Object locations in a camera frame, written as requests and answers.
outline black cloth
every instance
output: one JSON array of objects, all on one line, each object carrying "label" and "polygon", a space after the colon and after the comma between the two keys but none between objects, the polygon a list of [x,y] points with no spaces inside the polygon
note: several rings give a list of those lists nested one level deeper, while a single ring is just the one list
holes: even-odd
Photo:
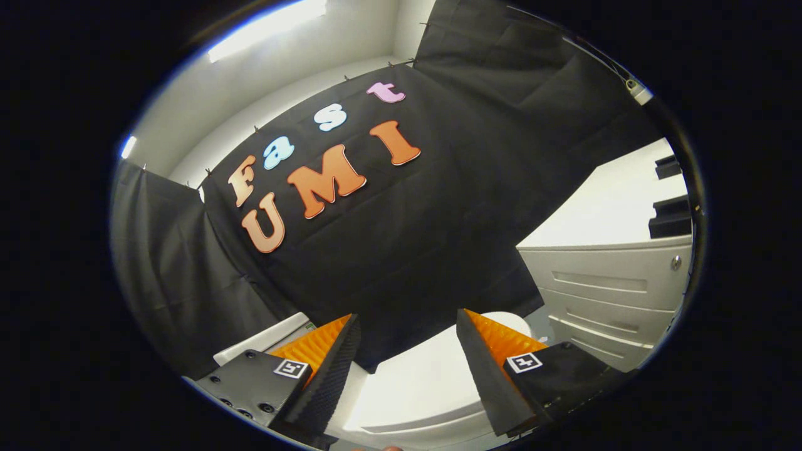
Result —
[{"label": "black cloth", "polygon": [[195,189],[125,160],[115,182],[111,255],[120,289],[142,332],[181,375],[208,374],[219,351],[298,311],[260,296],[231,264]]},{"label": "black cloth", "polygon": [[[366,90],[393,83],[404,100]],[[314,114],[337,103],[346,122],[321,132]],[[399,122],[421,155],[391,164],[369,130]],[[287,136],[294,153],[271,170],[265,147]],[[258,284],[291,299],[316,324],[363,319],[356,361],[376,364],[454,324],[454,311],[538,308],[515,245],[600,164],[659,139],[624,83],[550,27],[510,17],[494,2],[438,1],[413,67],[398,65],[327,89],[235,148],[202,185],[223,246]],[[305,219],[287,177],[344,144],[367,184]],[[249,155],[253,193],[241,208],[228,179]],[[283,243],[260,253],[241,226],[275,193]]]}]

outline foam letter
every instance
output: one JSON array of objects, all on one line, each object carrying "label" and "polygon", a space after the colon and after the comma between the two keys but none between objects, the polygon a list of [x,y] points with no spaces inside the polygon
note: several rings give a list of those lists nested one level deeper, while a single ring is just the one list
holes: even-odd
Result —
[{"label": "foam letter", "polygon": [[393,165],[400,166],[409,163],[420,155],[420,149],[409,145],[398,130],[399,123],[388,120],[371,128],[371,136],[378,136],[392,155]]},{"label": "foam letter", "polygon": [[339,127],[346,121],[348,115],[342,110],[341,104],[331,104],[314,114],[314,121],[320,124],[324,132]]},{"label": "foam letter", "polygon": [[248,158],[245,158],[240,167],[229,177],[229,185],[234,188],[234,193],[237,195],[238,207],[241,207],[253,192],[253,186],[248,185],[249,181],[253,181],[253,169],[250,168],[253,163],[256,163],[256,157],[248,155]]},{"label": "foam letter", "polygon": [[323,173],[316,173],[306,166],[301,166],[287,177],[287,182],[295,185],[301,194],[301,200],[306,207],[304,212],[306,219],[318,216],[326,207],[323,202],[315,198],[315,194],[330,204],[334,203],[334,181],[337,181],[340,196],[347,196],[367,183],[365,177],[354,171],[346,159],[345,152],[346,146],[342,144],[326,150],[323,153]]},{"label": "foam letter", "polygon": [[371,86],[371,88],[367,90],[367,93],[376,94],[376,97],[379,97],[383,102],[387,102],[389,104],[400,102],[404,97],[407,96],[403,92],[395,94],[393,91],[390,91],[391,87],[395,87],[395,85],[393,83],[384,84],[378,82]]},{"label": "foam letter", "polygon": [[265,233],[261,231],[259,222],[256,220],[257,211],[255,209],[250,210],[242,218],[242,227],[248,230],[253,245],[263,254],[273,252],[284,241],[284,222],[276,209],[275,197],[275,194],[267,193],[267,196],[264,196],[259,202],[259,208],[267,213],[267,218],[273,224],[273,234],[269,237],[266,237]]},{"label": "foam letter", "polygon": [[282,160],[286,160],[288,156],[293,154],[293,150],[295,150],[295,146],[290,144],[290,140],[286,136],[279,136],[273,140],[265,148],[265,153],[262,154],[265,158],[265,169],[273,169],[278,166]]}]

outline orange foam pad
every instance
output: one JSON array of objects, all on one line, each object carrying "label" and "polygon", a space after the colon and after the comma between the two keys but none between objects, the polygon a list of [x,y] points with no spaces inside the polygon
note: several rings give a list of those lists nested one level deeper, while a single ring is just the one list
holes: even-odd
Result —
[{"label": "orange foam pad", "polygon": [[349,318],[350,314],[324,324],[303,337],[270,352],[270,355],[309,364],[312,367],[312,374],[306,381],[306,385],[309,385]]},{"label": "orange foam pad", "polygon": [[468,317],[473,322],[476,330],[479,331],[484,344],[490,350],[490,355],[502,372],[504,371],[504,361],[507,357],[520,356],[521,354],[547,348],[546,345],[536,339],[515,331],[504,324],[485,318],[467,308],[465,312],[468,313]]}]

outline light blue letter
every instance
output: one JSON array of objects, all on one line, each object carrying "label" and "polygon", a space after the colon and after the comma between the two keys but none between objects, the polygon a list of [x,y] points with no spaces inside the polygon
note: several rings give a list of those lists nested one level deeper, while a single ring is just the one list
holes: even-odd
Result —
[{"label": "light blue letter", "polygon": [[286,136],[279,136],[265,148],[262,156],[265,158],[265,169],[273,169],[282,160],[293,154],[295,146],[290,145],[290,140]]},{"label": "light blue letter", "polygon": [[331,104],[314,114],[314,121],[320,124],[324,132],[339,127],[346,121],[348,115],[342,110],[341,104]]}]

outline cabinet drawer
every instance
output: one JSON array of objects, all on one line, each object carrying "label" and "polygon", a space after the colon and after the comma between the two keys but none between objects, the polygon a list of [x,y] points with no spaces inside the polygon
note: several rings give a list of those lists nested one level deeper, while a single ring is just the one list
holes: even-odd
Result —
[{"label": "cabinet drawer", "polygon": [[651,353],[653,346],[628,342],[612,336],[590,331],[583,326],[550,315],[557,342],[570,341],[609,366],[628,372],[638,367]]},{"label": "cabinet drawer", "polygon": [[[675,311],[691,245],[627,250],[519,250],[538,288],[631,307]],[[682,264],[671,269],[679,255]]]},{"label": "cabinet drawer", "polygon": [[551,315],[639,343],[657,343],[675,313],[604,303],[547,289],[540,292]]}]

